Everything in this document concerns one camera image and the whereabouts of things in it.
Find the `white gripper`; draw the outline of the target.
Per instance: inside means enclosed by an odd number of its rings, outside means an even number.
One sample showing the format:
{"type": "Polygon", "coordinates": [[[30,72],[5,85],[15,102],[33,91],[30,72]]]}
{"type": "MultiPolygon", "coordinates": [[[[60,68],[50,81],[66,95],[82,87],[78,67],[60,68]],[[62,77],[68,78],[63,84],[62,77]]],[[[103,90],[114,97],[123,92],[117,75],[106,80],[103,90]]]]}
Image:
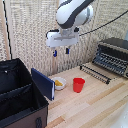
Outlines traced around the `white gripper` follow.
{"type": "MultiPolygon", "coordinates": [[[[59,47],[76,44],[79,40],[79,35],[74,31],[63,31],[59,29],[50,30],[46,34],[46,45],[48,47],[59,47]]],[[[70,53],[70,47],[66,47],[66,53],[70,53]]],[[[57,57],[57,49],[53,48],[53,57],[57,57]]]]}

